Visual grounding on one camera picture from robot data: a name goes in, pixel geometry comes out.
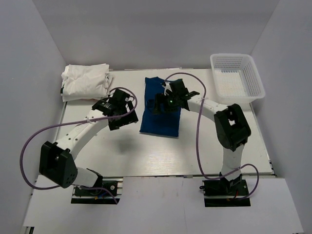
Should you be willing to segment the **blue printed t shirt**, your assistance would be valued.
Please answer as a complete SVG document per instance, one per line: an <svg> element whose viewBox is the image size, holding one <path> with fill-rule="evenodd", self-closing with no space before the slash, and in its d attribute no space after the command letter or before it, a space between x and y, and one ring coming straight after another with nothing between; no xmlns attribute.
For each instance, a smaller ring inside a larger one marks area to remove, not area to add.
<svg viewBox="0 0 312 234"><path fill-rule="evenodd" d="M173 113L153 114L155 94L164 92L164 87L161 85L163 81L159 77L145 78L144 112L139 132L164 137L178 137L180 110Z"/></svg>

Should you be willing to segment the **white t shirt stack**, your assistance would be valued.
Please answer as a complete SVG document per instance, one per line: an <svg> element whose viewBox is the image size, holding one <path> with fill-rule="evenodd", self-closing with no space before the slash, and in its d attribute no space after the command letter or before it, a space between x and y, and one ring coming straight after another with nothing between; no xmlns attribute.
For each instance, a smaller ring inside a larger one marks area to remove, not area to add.
<svg viewBox="0 0 312 234"><path fill-rule="evenodd" d="M101 99L107 96L114 80L109 65L67 65L61 74L60 94L63 102L79 99Z"/></svg>

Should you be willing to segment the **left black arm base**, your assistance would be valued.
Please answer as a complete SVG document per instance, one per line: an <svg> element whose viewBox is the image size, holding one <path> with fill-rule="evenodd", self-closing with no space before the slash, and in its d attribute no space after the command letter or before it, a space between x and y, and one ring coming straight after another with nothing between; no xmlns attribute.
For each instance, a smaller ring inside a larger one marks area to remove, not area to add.
<svg viewBox="0 0 312 234"><path fill-rule="evenodd" d="M103 189L86 190L75 186L71 204L117 205L122 195L123 178L104 178Z"/></svg>

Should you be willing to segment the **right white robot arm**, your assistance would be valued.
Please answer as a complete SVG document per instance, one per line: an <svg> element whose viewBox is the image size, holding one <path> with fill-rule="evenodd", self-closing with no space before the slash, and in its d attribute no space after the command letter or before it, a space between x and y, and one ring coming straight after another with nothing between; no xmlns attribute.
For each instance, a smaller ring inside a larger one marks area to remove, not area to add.
<svg viewBox="0 0 312 234"><path fill-rule="evenodd" d="M238 104L230 106L204 98L189 91L183 81L164 82L164 91L155 94L154 114L173 113L179 109L198 113L214 122L217 139L223 147L223 165L219 174L221 191L232 194L241 180L241 159L251 129Z"/></svg>

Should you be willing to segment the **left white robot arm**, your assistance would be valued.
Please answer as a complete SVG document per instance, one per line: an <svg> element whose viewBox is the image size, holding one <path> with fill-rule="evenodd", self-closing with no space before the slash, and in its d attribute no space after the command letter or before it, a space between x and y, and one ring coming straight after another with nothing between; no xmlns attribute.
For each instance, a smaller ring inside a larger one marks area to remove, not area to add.
<svg viewBox="0 0 312 234"><path fill-rule="evenodd" d="M77 167L75 159L83 147L102 129L118 130L138 122L133 92L117 87L113 93L97 101L83 121L64 137L45 142L40 151L39 173L62 188L79 186L97 195L103 189L103 177L91 170Z"/></svg>

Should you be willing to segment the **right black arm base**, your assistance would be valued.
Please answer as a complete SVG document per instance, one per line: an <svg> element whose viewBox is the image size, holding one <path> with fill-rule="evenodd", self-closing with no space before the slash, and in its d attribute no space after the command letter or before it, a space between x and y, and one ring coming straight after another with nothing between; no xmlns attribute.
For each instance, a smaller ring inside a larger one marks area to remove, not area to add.
<svg viewBox="0 0 312 234"><path fill-rule="evenodd" d="M216 207L250 207L250 199L244 198L249 194L246 180L240 174L236 179L204 180L199 189L204 195L204 205Z"/></svg>

